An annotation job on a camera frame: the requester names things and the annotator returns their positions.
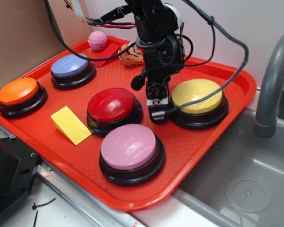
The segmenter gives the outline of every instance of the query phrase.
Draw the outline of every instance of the sink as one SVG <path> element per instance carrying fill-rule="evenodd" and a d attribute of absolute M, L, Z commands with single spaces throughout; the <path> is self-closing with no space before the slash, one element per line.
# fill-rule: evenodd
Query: sink
<path fill-rule="evenodd" d="M 284 227 L 284 120 L 262 139 L 255 114 L 246 108 L 173 195 L 218 226 Z"/>

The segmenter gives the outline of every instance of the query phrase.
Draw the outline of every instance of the cardboard box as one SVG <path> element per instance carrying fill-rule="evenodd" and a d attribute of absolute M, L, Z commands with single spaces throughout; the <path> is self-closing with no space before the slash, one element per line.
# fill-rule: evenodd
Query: cardboard box
<path fill-rule="evenodd" d="M 88 38 L 92 27 L 66 8 L 63 0 L 51 0 L 50 5 L 68 45 Z M 0 0 L 0 89 L 63 50 L 44 0 Z"/>

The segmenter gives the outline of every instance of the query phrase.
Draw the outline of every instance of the yellow button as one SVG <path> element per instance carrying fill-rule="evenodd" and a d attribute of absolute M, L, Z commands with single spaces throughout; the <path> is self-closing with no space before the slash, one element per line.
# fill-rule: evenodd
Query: yellow button
<path fill-rule="evenodd" d="M 220 86 L 211 80 L 192 79 L 179 84 L 171 97 L 174 106 L 179 106 L 201 99 L 219 88 Z M 185 106 L 181 111 L 188 114 L 204 114 L 218 107 L 221 101 L 222 91 L 200 103 Z"/>

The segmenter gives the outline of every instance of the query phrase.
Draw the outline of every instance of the red button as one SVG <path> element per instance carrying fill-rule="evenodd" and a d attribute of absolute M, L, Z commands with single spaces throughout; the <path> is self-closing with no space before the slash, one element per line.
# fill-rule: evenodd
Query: red button
<path fill-rule="evenodd" d="M 111 88 L 92 97 L 88 112 L 97 122 L 116 122 L 133 110 L 134 103 L 134 95 L 130 91 L 124 88 Z"/>

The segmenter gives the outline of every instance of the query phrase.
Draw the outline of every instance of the pink ball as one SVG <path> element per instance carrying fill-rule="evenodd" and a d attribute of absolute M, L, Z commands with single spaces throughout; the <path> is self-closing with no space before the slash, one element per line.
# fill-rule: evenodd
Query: pink ball
<path fill-rule="evenodd" d="M 107 44 L 107 37 L 103 32 L 95 31 L 89 35 L 89 46 L 93 50 L 101 50 Z"/>

